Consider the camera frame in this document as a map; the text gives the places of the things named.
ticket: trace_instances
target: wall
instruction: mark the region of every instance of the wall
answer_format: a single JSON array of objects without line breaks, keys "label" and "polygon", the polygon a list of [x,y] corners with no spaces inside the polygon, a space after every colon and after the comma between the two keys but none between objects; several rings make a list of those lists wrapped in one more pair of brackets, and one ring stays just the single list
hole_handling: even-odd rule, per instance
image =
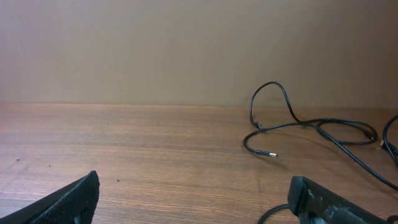
[{"label": "wall", "polygon": [[[0,101],[398,107],[398,2],[2,0]],[[258,104],[284,105],[270,87]]]}]

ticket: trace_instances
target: brown tabletop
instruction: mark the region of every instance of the brown tabletop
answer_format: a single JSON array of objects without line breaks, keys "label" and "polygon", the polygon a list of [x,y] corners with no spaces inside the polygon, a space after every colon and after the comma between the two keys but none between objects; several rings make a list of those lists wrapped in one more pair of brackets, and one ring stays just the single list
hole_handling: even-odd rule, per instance
[{"label": "brown tabletop", "polygon": [[[358,119],[379,135],[397,110],[296,109],[302,119]],[[287,108],[258,109],[263,126],[293,122]],[[327,124],[338,139],[359,131]],[[128,105],[0,105],[0,217],[96,170],[101,183],[93,223],[256,223],[287,203],[290,180],[306,176],[373,214],[398,214],[398,193],[368,174],[314,129],[260,134],[247,108]],[[398,145],[398,124],[389,130]],[[378,143],[348,147],[398,184],[398,170]],[[269,223],[298,223],[288,210]]]}]

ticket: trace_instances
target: cable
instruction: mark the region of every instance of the cable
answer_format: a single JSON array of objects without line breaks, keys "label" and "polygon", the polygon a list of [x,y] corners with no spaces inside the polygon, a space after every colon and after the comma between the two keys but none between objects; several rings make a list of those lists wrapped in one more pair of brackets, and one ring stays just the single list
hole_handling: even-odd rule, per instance
[{"label": "cable", "polygon": [[[253,116],[252,116],[252,107],[253,107],[253,101],[254,98],[256,97],[257,93],[263,89],[265,86],[270,85],[270,84],[275,84],[277,86],[279,86],[279,88],[282,90],[282,93],[285,96],[285,100],[287,103],[287,107],[289,108],[290,114],[292,115],[293,119],[296,120],[296,122],[294,123],[286,123],[286,124],[280,124],[277,126],[272,126],[269,128],[263,128],[262,124],[260,122],[254,122],[253,120]],[[251,101],[250,101],[250,107],[249,107],[249,117],[250,117],[250,122],[253,126],[255,126],[257,128],[257,130],[253,131],[252,133],[248,134],[244,139],[243,139],[243,146],[250,152],[259,154],[259,155],[263,155],[263,156],[271,156],[271,157],[278,157],[279,155],[274,153],[274,152],[268,152],[268,151],[262,151],[262,150],[257,150],[257,149],[253,149],[251,147],[248,146],[248,141],[251,137],[259,134],[259,133],[263,133],[266,131],[270,131],[273,129],[277,129],[277,128],[283,128],[283,127],[287,127],[287,126],[295,126],[295,125],[301,125],[301,126],[309,126],[311,128],[315,128],[318,133],[323,136],[325,139],[335,143],[341,150],[343,150],[343,152],[345,152],[348,156],[350,156],[350,158],[352,158],[355,162],[357,162],[362,168],[364,168],[366,171],[368,171],[370,174],[372,174],[375,178],[379,179],[381,182],[383,182],[384,184],[388,185],[389,187],[391,187],[394,190],[398,190],[398,186],[394,185],[393,183],[389,182],[388,180],[386,180],[385,178],[383,178],[382,176],[380,176],[378,173],[376,173],[374,170],[372,170],[370,167],[368,167],[365,163],[363,163],[360,159],[358,159],[354,154],[352,154],[347,148],[345,148],[343,145],[365,145],[365,144],[371,144],[377,141],[377,132],[376,130],[370,126],[367,123],[364,123],[362,121],[356,121],[356,120],[351,120],[351,119],[339,119],[339,118],[317,118],[317,119],[311,119],[308,121],[301,121],[299,120],[296,115],[294,115],[292,106],[290,105],[290,101],[289,98],[287,97],[286,91],[284,89],[284,87],[277,83],[277,82],[268,82],[263,84],[262,86],[260,86],[253,94]],[[387,130],[389,128],[389,126],[396,120],[398,119],[398,114],[393,117],[387,124],[386,127],[384,127],[384,131],[383,131],[383,147],[385,148],[385,150],[389,151],[390,155],[392,156],[392,159],[394,160],[394,162],[396,163],[396,165],[398,166],[398,150],[395,148],[395,146],[393,146],[392,144],[388,143],[387,140]],[[369,139],[368,141],[362,141],[362,142],[353,142],[353,141],[342,141],[342,140],[337,140],[335,138],[333,138],[330,134],[328,134],[324,129],[321,128],[321,125],[323,124],[327,124],[327,123],[337,123],[337,124],[344,124],[344,125],[348,125],[351,127],[354,127],[360,131],[362,131],[364,133],[364,135]],[[283,209],[280,207],[283,207],[284,205],[280,205],[278,207],[275,207],[271,210],[269,210],[268,212],[266,212],[261,219],[259,220],[259,223],[263,223],[265,221],[265,219],[271,215],[272,213]]]}]

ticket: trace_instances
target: black plastic object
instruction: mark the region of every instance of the black plastic object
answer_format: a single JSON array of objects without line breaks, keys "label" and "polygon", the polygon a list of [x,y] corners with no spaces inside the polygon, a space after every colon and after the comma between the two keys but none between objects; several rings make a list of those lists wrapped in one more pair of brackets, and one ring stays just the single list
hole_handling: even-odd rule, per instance
[{"label": "black plastic object", "polygon": [[305,177],[293,177],[287,197],[289,209],[301,224],[387,224],[388,222],[356,206]]},{"label": "black plastic object", "polygon": [[95,170],[68,186],[18,210],[0,224],[90,224],[100,196]]}]

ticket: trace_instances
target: power cord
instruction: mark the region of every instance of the power cord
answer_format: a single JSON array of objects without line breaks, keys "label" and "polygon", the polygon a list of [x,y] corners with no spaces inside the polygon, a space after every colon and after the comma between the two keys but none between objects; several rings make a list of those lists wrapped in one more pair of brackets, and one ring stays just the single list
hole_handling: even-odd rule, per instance
[{"label": "power cord", "polygon": [[[252,107],[253,107],[253,101],[254,101],[254,97],[256,97],[257,93],[263,89],[265,86],[270,85],[270,84],[275,84],[277,86],[279,86],[279,88],[282,90],[285,99],[286,99],[286,103],[287,103],[287,107],[289,108],[290,114],[292,115],[293,119],[296,120],[296,122],[293,123],[286,123],[286,124],[280,124],[277,126],[272,126],[272,127],[268,127],[268,128],[263,128],[262,124],[260,122],[255,122],[253,120],[253,116],[252,116]],[[250,101],[250,107],[249,107],[249,116],[250,116],[250,122],[253,126],[255,126],[257,128],[257,130],[253,131],[252,133],[248,134],[244,139],[243,139],[243,146],[250,152],[259,154],[259,155],[263,155],[263,156],[271,156],[271,157],[278,157],[279,155],[274,153],[274,152],[267,152],[267,151],[262,151],[262,150],[257,150],[257,149],[253,149],[251,147],[248,146],[248,141],[251,137],[259,134],[259,133],[264,133],[266,131],[270,131],[273,129],[277,129],[277,128],[283,128],[283,127],[287,127],[287,126],[295,126],[295,125],[301,125],[301,126],[308,126],[311,128],[315,128],[318,133],[323,136],[325,139],[335,143],[341,150],[343,150],[348,156],[350,156],[350,158],[352,158],[355,162],[357,162],[363,169],[365,169],[366,171],[368,171],[370,174],[372,174],[375,178],[379,179],[381,182],[383,182],[384,184],[388,185],[389,187],[391,187],[394,190],[398,190],[398,186],[394,185],[393,183],[389,182],[388,180],[386,180],[385,178],[383,178],[382,176],[380,176],[378,173],[376,173],[374,170],[372,170],[370,167],[368,167],[365,163],[363,163],[361,160],[359,160],[354,154],[352,154],[347,148],[345,148],[343,145],[366,145],[366,144],[371,144],[377,141],[377,132],[376,130],[370,126],[367,123],[364,123],[362,121],[356,121],[356,120],[351,120],[351,119],[339,119],[339,118],[317,118],[317,119],[311,119],[308,121],[301,121],[299,120],[293,112],[292,106],[290,105],[289,102],[289,98],[287,97],[286,91],[284,89],[284,87],[277,83],[277,82],[268,82],[266,84],[263,84],[262,86],[260,86],[260,88],[258,88]],[[398,119],[398,114],[395,115],[384,127],[383,130],[383,142],[382,142],[382,148],[387,150],[392,159],[394,160],[394,162],[396,163],[397,167],[398,167],[398,150],[397,148],[392,145],[391,143],[388,142],[387,140],[387,131],[390,127],[390,125]],[[335,138],[333,138],[330,134],[328,134],[324,129],[321,128],[321,125],[323,124],[327,124],[327,123],[337,123],[337,124],[344,124],[344,125],[348,125],[351,127],[354,127],[360,131],[362,131],[364,133],[364,135],[369,139],[368,141],[362,141],[362,142],[354,142],[354,141],[342,141],[342,140],[337,140]],[[279,205],[275,208],[270,209],[268,212],[266,212],[261,219],[259,220],[258,224],[263,224],[264,221],[273,213],[282,210],[282,209],[286,209],[288,208],[287,205]]]}]

